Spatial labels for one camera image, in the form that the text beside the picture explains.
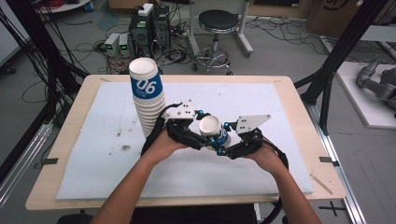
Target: white platform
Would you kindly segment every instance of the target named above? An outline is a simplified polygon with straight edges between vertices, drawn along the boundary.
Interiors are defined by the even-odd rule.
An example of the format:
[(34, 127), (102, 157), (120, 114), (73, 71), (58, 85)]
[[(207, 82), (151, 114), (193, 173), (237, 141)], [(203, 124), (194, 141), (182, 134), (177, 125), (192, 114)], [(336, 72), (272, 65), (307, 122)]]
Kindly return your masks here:
[[(304, 193), (310, 177), (272, 84), (163, 83), (166, 103), (192, 99), (224, 121), (239, 115), (271, 114), (260, 126), (290, 159), (290, 172)], [(198, 121), (191, 125), (198, 132)], [(232, 145), (240, 138), (230, 133)], [(144, 137), (129, 83), (105, 82), (73, 148), (57, 199), (103, 199), (140, 157)], [(255, 195), (278, 193), (275, 180), (254, 161), (230, 160), (212, 150), (187, 148), (157, 165), (141, 197)]]
[[(376, 98), (372, 91), (356, 85), (358, 73), (366, 65), (367, 63), (343, 63), (338, 69), (337, 76), (367, 127), (396, 129), (396, 118), (394, 117), (396, 111)], [(371, 79), (379, 82), (382, 72), (394, 66), (380, 64)]]

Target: concrete floor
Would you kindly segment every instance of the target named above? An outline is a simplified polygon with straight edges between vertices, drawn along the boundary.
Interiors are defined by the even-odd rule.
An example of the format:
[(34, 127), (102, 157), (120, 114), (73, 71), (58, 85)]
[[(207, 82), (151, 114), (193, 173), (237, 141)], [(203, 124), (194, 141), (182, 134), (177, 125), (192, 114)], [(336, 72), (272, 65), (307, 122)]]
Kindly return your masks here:
[[(73, 50), (81, 64), (91, 74), (103, 74), (105, 60), (95, 52), (78, 52), (76, 46), (81, 43), (91, 43), (106, 39), (106, 35), (112, 32), (127, 31), (128, 14), (108, 11), (106, 7), (100, 7), (93, 13), (87, 13), (83, 9), (60, 13), (56, 18), (66, 22), (92, 21), (82, 25), (66, 25), (60, 23), (60, 30), (68, 47)], [(302, 36), (310, 35), (304, 28), (304, 21), (298, 21), (302, 26), (290, 26), (291, 32), (300, 32)], [(271, 31), (272, 35), (281, 36), (279, 29)], [(226, 49), (232, 57), (232, 70), (235, 75), (257, 76), (288, 76), (293, 81), (300, 80), (320, 68), (326, 60), (326, 54), (315, 52), (313, 45), (294, 45), (284, 40), (275, 39), (273, 36), (259, 28), (246, 28), (245, 34), (255, 52), (249, 57), (243, 52), (240, 44), (234, 36), (225, 35), (220, 38), (220, 47)], [(211, 44), (210, 36), (198, 35), (197, 41), (200, 47)], [(59, 39), (54, 37), (59, 49)], [(324, 52), (322, 45), (316, 39), (310, 39), (317, 51)], [(370, 43), (361, 42), (351, 53), (353, 58), (366, 61), (380, 55), (384, 62), (394, 63), (382, 50), (373, 48)], [(17, 144), (25, 130), (41, 110), (43, 103), (26, 103), (22, 95), (31, 85), (37, 83), (39, 78), (35, 76), (32, 65), (22, 52), (17, 53), (11, 63), (17, 68), (16, 74), (0, 74), (0, 162), (3, 162), (7, 154)], [(163, 69), (165, 75), (189, 75), (204, 74), (205, 69), (199, 67), (198, 71), (191, 70), (191, 63), (172, 64)], [(212, 75), (224, 75), (225, 69), (211, 71)], [(24, 95), (25, 101), (42, 101), (44, 99), (44, 87), (42, 84), (34, 85)], [(39, 175), (39, 170), (33, 166), (40, 160), (41, 154), (50, 145), (59, 130), (55, 128), (46, 145), (38, 153), (37, 158), (22, 177), (18, 186), (8, 198), (6, 204), (0, 210), (2, 223), (56, 223), (57, 219), (70, 213), (78, 213), (76, 210), (41, 211), (32, 212), (26, 210), (24, 204)], [(392, 174), (395, 170), (394, 158), (396, 158), (396, 131), (366, 128), (357, 110), (349, 100), (340, 82), (335, 78), (332, 88), (331, 108), (329, 113), (329, 133), (340, 158), (349, 183), (357, 197), (358, 203), (367, 223), (392, 223), (396, 218), (396, 190), (392, 187), (396, 184), (396, 177)], [(342, 201), (333, 201), (335, 207), (345, 208)], [(320, 209), (320, 206), (331, 206), (329, 201), (314, 201), (312, 206), (318, 213), (323, 223), (349, 223), (347, 212), (344, 210)], [(272, 210), (269, 203), (261, 204), (262, 217)], [(95, 209), (87, 210), (94, 214)], [(275, 223), (281, 223), (280, 217)]]

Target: stool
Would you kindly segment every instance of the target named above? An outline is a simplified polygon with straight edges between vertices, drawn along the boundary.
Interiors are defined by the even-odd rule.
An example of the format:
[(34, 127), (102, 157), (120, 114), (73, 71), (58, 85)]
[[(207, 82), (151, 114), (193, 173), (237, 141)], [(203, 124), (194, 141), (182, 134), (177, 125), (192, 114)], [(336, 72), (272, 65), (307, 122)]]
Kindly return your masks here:
[[(238, 25), (238, 15), (234, 15), (223, 10), (208, 10), (199, 15), (199, 25), (202, 29), (215, 34), (212, 48), (202, 49), (197, 54), (197, 61), (206, 67), (206, 72), (210, 68), (227, 67), (227, 75), (232, 75), (230, 70), (230, 55), (223, 49), (218, 48), (219, 35), (229, 34), (236, 31)], [(196, 71), (196, 63), (192, 65), (192, 70)]]

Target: black stool seat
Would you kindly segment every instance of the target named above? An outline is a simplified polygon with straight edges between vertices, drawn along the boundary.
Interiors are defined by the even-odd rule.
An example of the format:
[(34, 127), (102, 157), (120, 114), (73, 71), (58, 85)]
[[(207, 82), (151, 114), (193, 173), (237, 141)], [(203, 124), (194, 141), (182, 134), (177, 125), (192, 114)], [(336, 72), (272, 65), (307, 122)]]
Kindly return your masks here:
[(203, 28), (214, 30), (232, 30), (238, 24), (238, 15), (223, 10), (208, 10), (199, 15), (199, 22)]

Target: black metal post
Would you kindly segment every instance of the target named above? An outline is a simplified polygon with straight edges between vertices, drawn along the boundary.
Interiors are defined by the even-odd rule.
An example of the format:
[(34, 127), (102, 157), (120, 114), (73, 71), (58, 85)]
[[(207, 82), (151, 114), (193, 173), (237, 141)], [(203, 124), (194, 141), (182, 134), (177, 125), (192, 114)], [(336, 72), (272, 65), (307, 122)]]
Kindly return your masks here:
[(296, 88), (300, 88), (311, 82), (307, 91), (301, 95), (303, 101), (311, 105), (316, 103), (318, 97), (324, 91), (319, 124), (325, 134), (328, 134), (327, 117), (329, 113), (332, 79), (348, 54), (361, 40), (361, 37), (387, 2), (388, 0), (365, 0), (319, 70), (311, 76), (294, 83)]

